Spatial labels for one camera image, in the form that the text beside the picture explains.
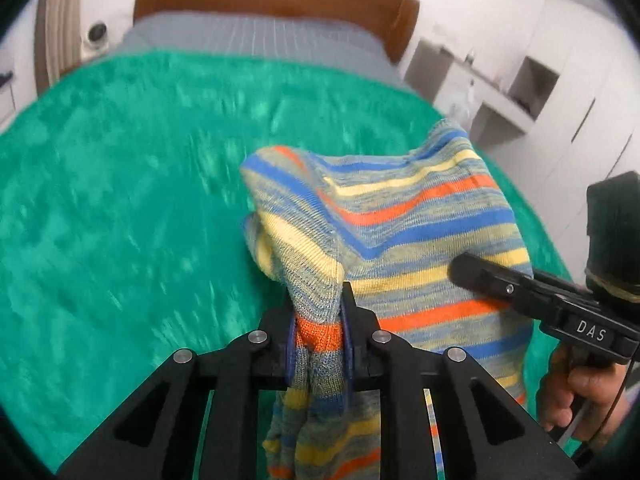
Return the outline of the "person's right hand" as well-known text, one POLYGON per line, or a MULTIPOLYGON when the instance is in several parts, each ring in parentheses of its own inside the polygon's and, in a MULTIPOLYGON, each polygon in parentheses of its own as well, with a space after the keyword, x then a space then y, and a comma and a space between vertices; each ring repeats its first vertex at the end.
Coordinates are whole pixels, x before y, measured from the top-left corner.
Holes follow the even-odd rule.
POLYGON ((623 394, 616 399, 623 385, 627 365, 612 363, 608 367, 570 367, 570 347, 558 344, 553 351, 548 373, 541 379, 536 395, 538 422, 546 431, 566 428, 573 419, 570 406, 576 396, 591 403, 590 410, 577 426, 574 438, 590 442, 600 450, 616 433, 630 410, 623 394))

